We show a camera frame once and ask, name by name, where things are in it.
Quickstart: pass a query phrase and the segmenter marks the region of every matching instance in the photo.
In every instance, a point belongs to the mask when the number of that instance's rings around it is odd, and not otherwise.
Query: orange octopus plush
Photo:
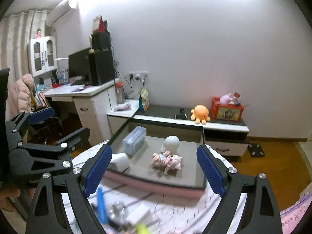
[[[191,120],[195,120],[196,124],[202,122],[202,124],[206,124],[206,121],[209,121],[209,111],[204,105],[197,105],[194,109],[191,110],[192,116]]]

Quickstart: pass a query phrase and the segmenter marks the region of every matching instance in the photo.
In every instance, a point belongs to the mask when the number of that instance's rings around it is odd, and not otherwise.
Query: pink pillow
[[[312,201],[312,193],[300,198],[294,205],[280,212],[283,234],[290,234],[297,226]]]

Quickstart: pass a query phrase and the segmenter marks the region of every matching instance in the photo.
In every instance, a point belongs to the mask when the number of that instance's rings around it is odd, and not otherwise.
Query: curtain
[[[47,10],[29,10],[18,15],[10,15],[0,22],[0,69],[10,68],[9,97],[14,83],[29,73],[29,40],[36,37],[39,28],[41,36],[45,36],[46,16]]]

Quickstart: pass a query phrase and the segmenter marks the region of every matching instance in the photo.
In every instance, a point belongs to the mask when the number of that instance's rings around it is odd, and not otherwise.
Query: speaker
[[[113,53],[111,50],[97,51],[89,54],[90,77],[92,86],[102,85],[115,78]]]
[[[94,50],[110,50],[110,33],[109,32],[97,32],[92,34],[92,49]]]

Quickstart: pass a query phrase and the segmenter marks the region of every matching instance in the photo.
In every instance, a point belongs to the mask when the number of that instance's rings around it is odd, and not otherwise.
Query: bed sheet
[[[73,159],[74,167],[82,167],[88,158],[94,157],[104,143],[98,144]],[[222,160],[226,167],[233,167],[224,157],[207,145],[211,153]],[[108,206],[115,201],[122,201],[128,213],[136,210],[144,202],[150,208],[150,214],[144,219],[143,223],[148,227],[151,234],[165,233],[201,233],[221,200],[215,194],[209,183],[205,193],[200,199],[187,199],[175,196],[168,196],[158,193],[145,192],[134,187],[103,178],[100,185],[105,194],[105,204]],[[66,214],[71,223],[74,233],[80,233],[77,225],[74,224],[74,213],[67,194],[62,194]],[[236,232],[240,222],[247,193],[241,194],[235,216],[227,231],[227,234]],[[90,203],[97,205],[96,193],[88,198]]]

